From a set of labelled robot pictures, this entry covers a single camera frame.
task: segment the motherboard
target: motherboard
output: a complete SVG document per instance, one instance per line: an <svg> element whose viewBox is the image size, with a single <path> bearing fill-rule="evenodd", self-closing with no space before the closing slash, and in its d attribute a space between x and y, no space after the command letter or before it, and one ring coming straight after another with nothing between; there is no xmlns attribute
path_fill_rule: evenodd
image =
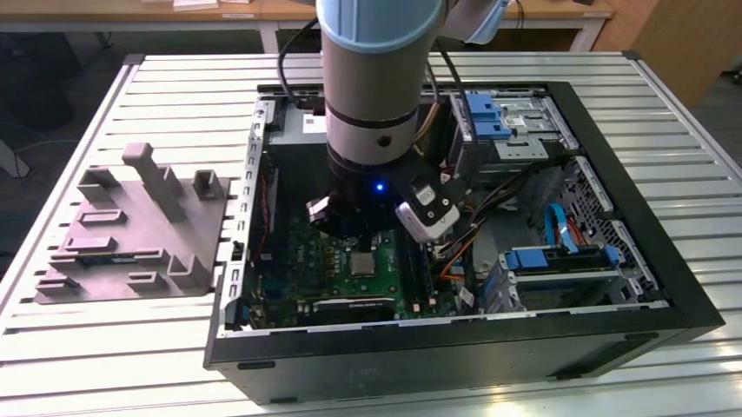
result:
<svg viewBox="0 0 742 417"><path fill-rule="evenodd" d="M455 315L455 298L433 288L427 255L400 230L336 239L305 219L288 221L285 258L257 275L261 328Z"/></svg>

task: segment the aluminum table surface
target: aluminum table surface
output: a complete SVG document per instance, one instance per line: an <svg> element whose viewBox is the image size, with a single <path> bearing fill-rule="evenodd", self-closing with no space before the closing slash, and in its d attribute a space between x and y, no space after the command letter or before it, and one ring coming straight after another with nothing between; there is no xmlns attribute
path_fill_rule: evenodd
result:
<svg viewBox="0 0 742 417"><path fill-rule="evenodd" d="M38 271L81 201L81 172L106 165L118 179L133 176L120 161L128 142L152 143L155 160L176 175L215 169L240 188L256 86L277 82L276 57L147 56L120 70L0 284L0 415L739 414L739 168L642 62L618 53L453 55L465 80L571 82L727 325L592 380L263 408L201 368L212 294L34 304ZM448 80L437 56L431 63ZM319 57L291 56L287 75L293 83L320 82ZM236 210L229 204L227 214ZM227 220L223 237L233 233ZM224 243L219 261L229 250Z"/></svg>

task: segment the orange wire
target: orange wire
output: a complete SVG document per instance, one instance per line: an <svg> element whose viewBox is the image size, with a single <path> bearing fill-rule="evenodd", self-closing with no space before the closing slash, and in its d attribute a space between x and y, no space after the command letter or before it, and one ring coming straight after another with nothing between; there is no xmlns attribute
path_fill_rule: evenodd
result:
<svg viewBox="0 0 742 417"><path fill-rule="evenodd" d="M459 281L459 282L465 281L465 279L460 275L441 275L440 279L443 281Z"/></svg>
<svg viewBox="0 0 742 417"><path fill-rule="evenodd" d="M567 225L570 226L571 233L575 235L575 240L578 241L578 245L587 245L587 242L584 240L584 236L582 235L582 232L579 231L576 223L571 219L568 219L567 220Z"/></svg>
<svg viewBox="0 0 742 417"><path fill-rule="evenodd" d="M440 108L440 104L432 103L432 106L429 106L428 115L425 116L425 120L423 121L421 126L419 127L419 130L415 133L412 143L417 142L428 133L429 126L432 126L432 120L436 118L439 108Z"/></svg>
<svg viewBox="0 0 742 417"><path fill-rule="evenodd" d="M453 255L453 258L451 258L451 261L447 263L445 267L443 268L443 271L440 271L440 278L448 279L448 280L455 280L455 276L453 275L448 275L448 270L451 269L451 267L453 266L453 262L456 259L459 259L459 257L461 256L461 254L464 253L464 250L472 245L473 243L473 239L476 239L476 235L479 234L479 231L473 234L473 236L471 237L471 239L465 242L465 244L461 246L461 248L457 250L457 252Z"/></svg>

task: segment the floor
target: floor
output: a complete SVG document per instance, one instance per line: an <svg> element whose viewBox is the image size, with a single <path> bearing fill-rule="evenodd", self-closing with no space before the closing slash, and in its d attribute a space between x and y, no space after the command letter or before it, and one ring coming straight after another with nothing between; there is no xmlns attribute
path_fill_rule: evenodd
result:
<svg viewBox="0 0 742 417"><path fill-rule="evenodd" d="M284 42L289 33L279 35ZM255 31L116 33L113 47L102 50L93 34L68 35L84 71L64 83L66 97L74 108L74 119L64 128L45 134L25 129L8 113L0 101L0 138L14 149L38 141L56 141L22 152L22 160L33 168L28 181L18 181L0 172L0 276L46 201L66 160L74 150L70 142L84 134L88 122L129 53L219 54L261 53L260 37ZM313 38L299 45L297 51L316 48ZM456 50L460 43L445 43ZM716 138L735 161L742 164L742 86L720 77L692 113Z"/></svg>

